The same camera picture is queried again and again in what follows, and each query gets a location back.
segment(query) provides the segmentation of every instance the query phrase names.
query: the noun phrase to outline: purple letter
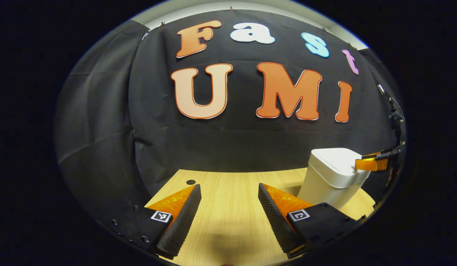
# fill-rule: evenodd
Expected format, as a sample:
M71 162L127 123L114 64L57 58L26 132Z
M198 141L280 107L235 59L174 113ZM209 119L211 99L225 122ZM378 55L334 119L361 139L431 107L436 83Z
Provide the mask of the purple letter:
M355 75L358 75L360 72L355 67L355 59L353 58L353 56L351 56L348 50L342 50L342 52L347 56L348 64L350 65L350 68L353 71L353 73L355 73Z

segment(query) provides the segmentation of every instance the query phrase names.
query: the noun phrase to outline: white letter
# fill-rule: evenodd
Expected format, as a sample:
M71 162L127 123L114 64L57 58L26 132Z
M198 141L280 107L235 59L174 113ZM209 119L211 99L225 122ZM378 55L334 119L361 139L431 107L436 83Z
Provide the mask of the white letter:
M235 24L233 28L236 30L230 34L230 37L238 42L257 41L260 44L272 44L276 40L269 34L269 29L262 24L245 22Z

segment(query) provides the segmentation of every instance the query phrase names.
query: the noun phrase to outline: trash can lid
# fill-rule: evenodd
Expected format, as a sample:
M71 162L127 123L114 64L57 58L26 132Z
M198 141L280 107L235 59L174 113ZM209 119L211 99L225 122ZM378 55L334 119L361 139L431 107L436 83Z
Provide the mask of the trash can lid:
M355 169L355 160L360 158L360 154L346 148L315 149L311 151L309 167L331 186L345 188L368 178L370 171Z

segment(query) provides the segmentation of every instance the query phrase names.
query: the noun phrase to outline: table surface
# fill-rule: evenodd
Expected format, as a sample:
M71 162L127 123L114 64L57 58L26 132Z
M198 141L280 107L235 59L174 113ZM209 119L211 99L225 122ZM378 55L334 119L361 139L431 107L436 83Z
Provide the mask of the table surface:
M202 199L191 229L178 256L166 260L181 266L277 266L290 261L258 200L258 185L264 183L296 196L306 171L307 168L253 173L179 170L146 205L189 187L187 180L200 184ZM359 189L340 211L359 219L369 216L374 204Z

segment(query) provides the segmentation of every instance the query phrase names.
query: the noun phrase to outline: letter m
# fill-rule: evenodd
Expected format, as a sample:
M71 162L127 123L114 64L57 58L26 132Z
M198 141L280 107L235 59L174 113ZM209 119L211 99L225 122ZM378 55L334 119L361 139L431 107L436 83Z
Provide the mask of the letter m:
M318 86L322 81L321 74L306 69L294 85L281 64L263 62L258 64L257 68L264 75L263 104L257 109L257 116L278 117L281 111L276 107L276 99L279 98L286 117L292 116L301 101L301 107L296 112L297 118L304 120L318 118Z

